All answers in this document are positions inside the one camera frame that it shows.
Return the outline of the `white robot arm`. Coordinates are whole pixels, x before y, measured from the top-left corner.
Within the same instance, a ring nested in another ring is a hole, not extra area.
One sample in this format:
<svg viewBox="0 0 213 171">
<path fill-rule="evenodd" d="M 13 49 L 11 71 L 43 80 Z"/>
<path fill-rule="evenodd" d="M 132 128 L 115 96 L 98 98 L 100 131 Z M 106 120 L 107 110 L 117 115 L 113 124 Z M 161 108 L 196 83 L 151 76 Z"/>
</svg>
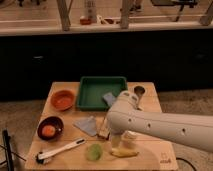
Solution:
<svg viewBox="0 0 213 171">
<path fill-rule="evenodd" d="M 106 115 L 110 133 L 133 131 L 213 153 L 213 116 L 145 112 L 140 97 L 122 91 Z"/>
</svg>

